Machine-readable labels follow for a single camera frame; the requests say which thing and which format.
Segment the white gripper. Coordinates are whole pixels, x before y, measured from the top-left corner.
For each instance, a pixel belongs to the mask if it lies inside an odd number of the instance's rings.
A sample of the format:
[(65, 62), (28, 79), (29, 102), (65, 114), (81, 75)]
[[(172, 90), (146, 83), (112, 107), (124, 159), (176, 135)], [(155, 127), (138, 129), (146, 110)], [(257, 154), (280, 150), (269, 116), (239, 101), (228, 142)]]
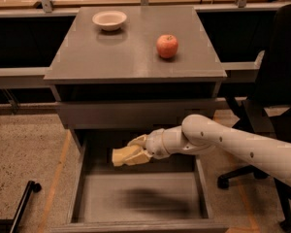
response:
[(155, 159), (168, 158), (170, 154), (166, 151), (163, 144), (164, 129), (152, 131), (150, 134), (141, 135), (131, 140), (127, 146), (140, 146), (146, 150), (139, 150), (138, 152), (128, 156), (124, 163), (128, 166), (148, 163), (153, 157)]

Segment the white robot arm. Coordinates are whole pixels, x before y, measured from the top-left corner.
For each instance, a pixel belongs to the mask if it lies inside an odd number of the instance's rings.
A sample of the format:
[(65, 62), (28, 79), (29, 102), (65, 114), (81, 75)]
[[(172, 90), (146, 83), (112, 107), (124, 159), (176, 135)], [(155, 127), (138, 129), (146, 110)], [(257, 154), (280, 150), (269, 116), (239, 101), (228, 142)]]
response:
[(291, 231), (291, 143), (223, 126), (205, 116), (186, 117), (180, 126), (154, 130), (128, 143), (125, 165), (148, 163), (175, 153), (197, 155), (219, 147), (253, 168), (273, 177), (284, 221), (280, 226)]

